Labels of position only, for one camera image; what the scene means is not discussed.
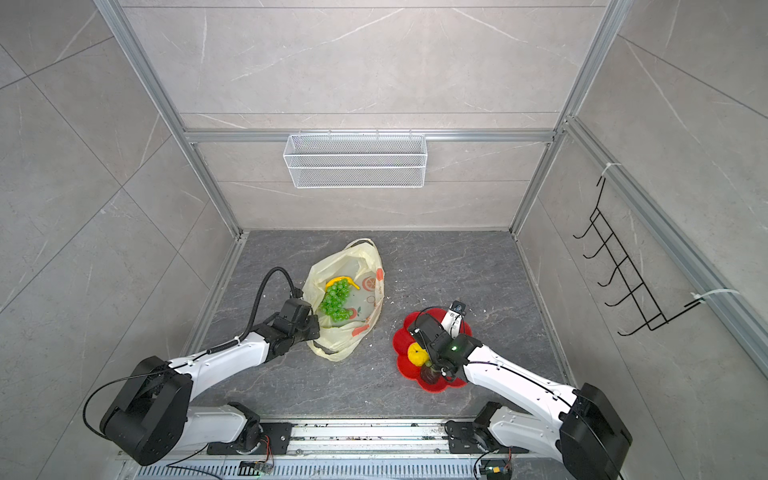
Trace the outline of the dark purple fake eggplant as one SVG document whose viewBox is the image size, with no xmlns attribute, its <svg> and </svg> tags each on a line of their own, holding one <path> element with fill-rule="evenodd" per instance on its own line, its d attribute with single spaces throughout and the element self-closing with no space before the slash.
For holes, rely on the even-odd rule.
<svg viewBox="0 0 768 480">
<path fill-rule="evenodd" d="M 442 379 L 439 369 L 424 364 L 420 369 L 420 381 L 425 385 L 437 385 Z"/>
</svg>

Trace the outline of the yellow fake fruit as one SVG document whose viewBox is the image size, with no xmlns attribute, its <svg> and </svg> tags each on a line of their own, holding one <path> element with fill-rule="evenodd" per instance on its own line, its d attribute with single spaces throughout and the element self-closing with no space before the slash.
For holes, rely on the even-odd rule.
<svg viewBox="0 0 768 480">
<path fill-rule="evenodd" d="M 422 367 L 430 360 L 427 351 L 416 342 L 409 345 L 406 356 L 408 361 L 416 367 Z"/>
</svg>

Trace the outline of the red flower-shaped plate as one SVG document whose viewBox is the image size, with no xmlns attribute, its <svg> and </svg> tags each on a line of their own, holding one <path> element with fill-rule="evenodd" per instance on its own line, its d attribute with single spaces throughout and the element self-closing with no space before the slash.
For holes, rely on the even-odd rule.
<svg viewBox="0 0 768 480">
<path fill-rule="evenodd" d="M 441 323 L 441 320 L 443 319 L 448 308 L 445 309 L 438 306 L 432 306 L 419 312 L 414 311 L 410 313 L 406 316 L 402 327 L 396 331 L 392 339 L 392 346 L 394 351 L 397 353 L 397 368 L 400 374 L 409 380 L 416 381 L 423 390 L 429 393 L 439 393 L 448 388 L 462 388 L 466 385 L 466 382 L 459 378 L 442 377 L 441 381 L 437 385 L 430 386 L 423 384 L 420 381 L 421 367 L 412 365 L 406 356 L 409 345 L 416 342 L 416 340 L 411 336 L 411 333 L 408 331 L 408 327 L 416 320 L 420 314 L 430 315 Z M 462 324 L 460 333 L 465 333 L 467 335 L 472 334 L 471 327 L 466 323 L 465 320 Z"/>
</svg>

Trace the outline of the cream printed plastic bag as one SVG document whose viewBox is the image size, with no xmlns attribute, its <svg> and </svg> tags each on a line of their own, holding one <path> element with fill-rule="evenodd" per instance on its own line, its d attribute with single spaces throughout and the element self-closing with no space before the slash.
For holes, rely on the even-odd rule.
<svg viewBox="0 0 768 480">
<path fill-rule="evenodd" d="M 325 284 L 338 276 L 349 276 L 360 287 L 346 302 L 348 321 L 332 323 L 320 304 Z M 384 300 L 384 270 L 378 249 L 369 238 L 359 238 L 341 251 L 313 265 L 304 282 L 304 299 L 318 315 L 320 336 L 308 342 L 314 354 L 332 362 L 346 359 L 376 325 Z"/>
</svg>

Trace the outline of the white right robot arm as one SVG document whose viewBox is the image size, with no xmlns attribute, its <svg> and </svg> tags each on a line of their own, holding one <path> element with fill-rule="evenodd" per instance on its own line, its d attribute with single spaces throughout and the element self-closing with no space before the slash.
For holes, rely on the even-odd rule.
<svg viewBox="0 0 768 480">
<path fill-rule="evenodd" d="M 426 351 L 428 370 L 448 385 L 473 384 L 511 401 L 522 412 L 488 403 L 472 424 L 470 440 L 486 453 L 524 449 L 561 462 L 576 479 L 620 479 L 632 436 L 597 387 L 557 384 L 507 361 L 479 340 L 450 336 L 423 312 L 405 322 Z"/>
</svg>

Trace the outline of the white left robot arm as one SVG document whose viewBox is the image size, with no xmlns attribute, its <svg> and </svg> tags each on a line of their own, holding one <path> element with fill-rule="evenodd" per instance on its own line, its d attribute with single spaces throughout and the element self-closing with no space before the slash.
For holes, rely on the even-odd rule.
<svg viewBox="0 0 768 480">
<path fill-rule="evenodd" d="M 312 306 L 290 298 L 244 337 L 169 361 L 147 357 L 121 380 L 122 388 L 96 431 L 142 466 L 192 447 L 249 454 L 266 443 L 258 414 L 239 402 L 194 407 L 192 401 L 237 373 L 318 339 L 319 334 Z"/>
</svg>

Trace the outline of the green fake grape bunch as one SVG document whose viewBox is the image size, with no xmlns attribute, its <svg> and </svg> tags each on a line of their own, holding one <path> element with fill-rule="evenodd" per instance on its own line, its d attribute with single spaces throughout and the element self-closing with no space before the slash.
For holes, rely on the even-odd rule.
<svg viewBox="0 0 768 480">
<path fill-rule="evenodd" d="M 328 316 L 332 323 L 346 322 L 351 317 L 351 312 L 346 307 L 346 302 L 355 288 L 346 283 L 337 283 L 328 290 L 320 304 L 322 313 Z"/>
</svg>

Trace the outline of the yellow fake banana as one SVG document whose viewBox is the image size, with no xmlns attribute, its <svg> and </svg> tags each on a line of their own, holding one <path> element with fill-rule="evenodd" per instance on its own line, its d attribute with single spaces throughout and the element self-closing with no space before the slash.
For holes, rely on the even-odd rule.
<svg viewBox="0 0 768 480">
<path fill-rule="evenodd" d="M 335 278 L 329 280 L 325 284 L 325 289 L 328 290 L 328 289 L 330 289 L 331 287 L 333 287 L 337 283 L 346 283 L 348 286 L 351 286 L 351 287 L 353 287 L 353 288 L 355 288 L 357 290 L 360 289 L 360 287 L 349 276 L 338 276 L 338 277 L 335 277 Z"/>
</svg>

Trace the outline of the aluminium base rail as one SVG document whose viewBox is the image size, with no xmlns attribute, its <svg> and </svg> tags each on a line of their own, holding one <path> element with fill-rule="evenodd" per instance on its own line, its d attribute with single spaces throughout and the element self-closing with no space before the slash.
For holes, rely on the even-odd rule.
<svg viewBox="0 0 768 480">
<path fill-rule="evenodd" d="M 485 452 L 469 418 L 274 420 L 250 455 L 200 447 L 140 466 L 125 454 L 113 479 L 568 479 L 559 462 L 514 447 Z"/>
</svg>

